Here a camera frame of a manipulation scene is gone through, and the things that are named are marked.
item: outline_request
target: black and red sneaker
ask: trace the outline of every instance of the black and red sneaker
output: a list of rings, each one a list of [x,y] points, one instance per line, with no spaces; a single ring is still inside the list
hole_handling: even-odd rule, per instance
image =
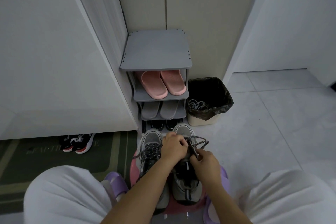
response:
[[[71,139],[72,151],[76,151],[77,154],[86,153],[92,146],[95,134],[80,134],[78,138]]]
[[[61,145],[61,150],[64,152],[72,151],[73,146],[71,145],[71,140],[73,138],[78,138],[79,135],[68,135],[68,136],[60,136],[59,137],[59,144]]]

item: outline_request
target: trash can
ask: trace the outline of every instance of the trash can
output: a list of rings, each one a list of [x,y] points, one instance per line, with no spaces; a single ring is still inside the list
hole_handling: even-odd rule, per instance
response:
[[[191,126],[214,124],[233,106],[232,97],[217,77],[188,81],[187,119]]]

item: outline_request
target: black garbage bag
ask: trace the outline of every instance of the black garbage bag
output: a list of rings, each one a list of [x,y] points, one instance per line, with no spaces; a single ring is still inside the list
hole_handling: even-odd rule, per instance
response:
[[[187,111],[196,118],[209,120],[216,114],[227,112],[233,106],[228,89],[217,77],[191,79],[188,89]],[[196,109],[195,103],[200,101],[204,102],[203,107]]]

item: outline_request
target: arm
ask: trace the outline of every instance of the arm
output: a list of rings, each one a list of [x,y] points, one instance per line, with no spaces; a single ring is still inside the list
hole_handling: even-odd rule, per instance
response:
[[[239,209],[230,195],[225,191],[221,182],[221,166],[210,151],[197,150],[200,161],[193,155],[190,162],[195,169],[197,178],[210,197],[221,223],[252,224],[247,216]]]
[[[162,141],[161,158],[121,198],[101,224],[148,224],[170,171],[186,156],[187,149],[188,144],[183,136],[168,133]]]

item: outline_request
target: white pants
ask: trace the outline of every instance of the white pants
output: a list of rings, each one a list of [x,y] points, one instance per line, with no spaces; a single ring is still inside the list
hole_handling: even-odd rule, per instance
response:
[[[254,224],[336,223],[336,195],[321,179],[303,171],[268,174],[240,198]],[[100,223],[111,209],[103,185],[89,171],[61,166],[40,174],[24,197],[24,221]]]

